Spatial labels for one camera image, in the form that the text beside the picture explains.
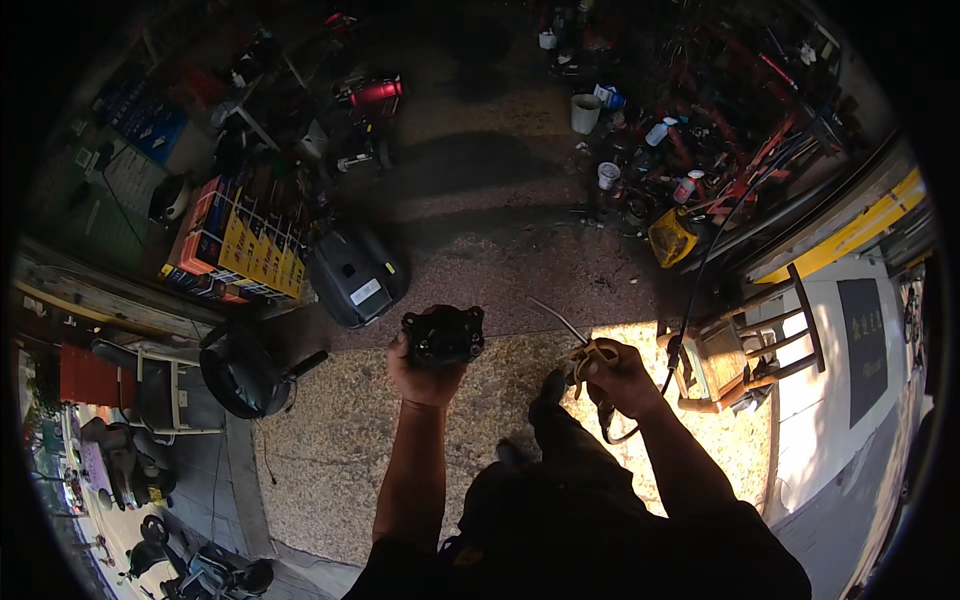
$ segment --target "black pants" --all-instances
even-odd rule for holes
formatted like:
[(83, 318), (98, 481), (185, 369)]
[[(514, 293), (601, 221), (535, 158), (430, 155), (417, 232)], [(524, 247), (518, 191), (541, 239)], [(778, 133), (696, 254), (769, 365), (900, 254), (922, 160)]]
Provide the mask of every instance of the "black pants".
[(531, 471), (549, 479), (596, 486), (642, 507), (634, 495), (633, 474), (562, 406), (538, 398), (530, 405), (530, 424), (543, 453), (542, 464), (516, 468), (497, 461), (480, 471), (464, 498), (459, 523), (462, 532), (469, 535), (471, 530), (483, 530), (498, 512), (505, 487)]

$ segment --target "white label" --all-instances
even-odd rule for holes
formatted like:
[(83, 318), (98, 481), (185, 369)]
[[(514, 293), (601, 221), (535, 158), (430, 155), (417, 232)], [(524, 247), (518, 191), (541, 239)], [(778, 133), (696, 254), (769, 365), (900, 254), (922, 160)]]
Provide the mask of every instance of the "white label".
[(376, 291), (380, 289), (380, 282), (376, 280), (376, 277), (363, 284), (356, 292), (350, 294), (350, 300), (353, 301), (354, 306), (359, 306), (360, 302), (366, 300), (373, 294), (376, 294)]

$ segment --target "black sign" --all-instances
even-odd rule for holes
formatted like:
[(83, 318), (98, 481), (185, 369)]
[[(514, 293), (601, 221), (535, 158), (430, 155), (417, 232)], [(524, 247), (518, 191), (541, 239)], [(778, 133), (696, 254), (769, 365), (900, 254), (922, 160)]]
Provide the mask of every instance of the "black sign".
[(837, 281), (850, 357), (850, 427), (887, 391), (887, 340), (876, 279)]

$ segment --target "black motor part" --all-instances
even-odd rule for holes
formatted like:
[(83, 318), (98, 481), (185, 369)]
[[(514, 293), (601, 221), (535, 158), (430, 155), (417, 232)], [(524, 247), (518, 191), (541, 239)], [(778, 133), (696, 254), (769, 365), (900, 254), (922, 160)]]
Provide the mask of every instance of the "black motor part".
[(410, 340), (407, 359), (414, 367), (438, 369), (452, 363), (470, 363), (483, 352), (483, 309), (458, 310), (437, 306), (428, 314), (403, 316)]

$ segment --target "wooden chair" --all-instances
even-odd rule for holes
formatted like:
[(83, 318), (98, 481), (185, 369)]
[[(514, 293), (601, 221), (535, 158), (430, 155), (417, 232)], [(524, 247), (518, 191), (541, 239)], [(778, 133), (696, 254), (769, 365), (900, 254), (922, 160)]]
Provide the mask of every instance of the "wooden chair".
[[(750, 390), (770, 385), (814, 365), (817, 367), (817, 372), (827, 369), (820, 347), (820, 335), (813, 319), (813, 312), (810, 310), (804, 284), (793, 264), (787, 267), (787, 272), (790, 274), (789, 279), (766, 288), (734, 309), (687, 328), (683, 343), (689, 366), (702, 388), (707, 391), (708, 397), (688, 397), (684, 377), (678, 370), (675, 378), (680, 388), (678, 404), (680, 408), (699, 413), (720, 413)], [(737, 315), (782, 296), (791, 289), (797, 293), (797, 298), (800, 300), (799, 308), (746, 326), (738, 326), (733, 320)], [(801, 313), (806, 318), (806, 329), (779, 342), (764, 346), (761, 333), (763, 329)], [(766, 371), (763, 368), (751, 370), (748, 362), (751, 359), (793, 344), (807, 335), (810, 336), (813, 351), (804, 358), (773, 371)], [(666, 347), (673, 337), (676, 336), (671, 333), (659, 336), (658, 345), (662, 348)], [(752, 337), (758, 338), (760, 348), (745, 350), (743, 341)]]

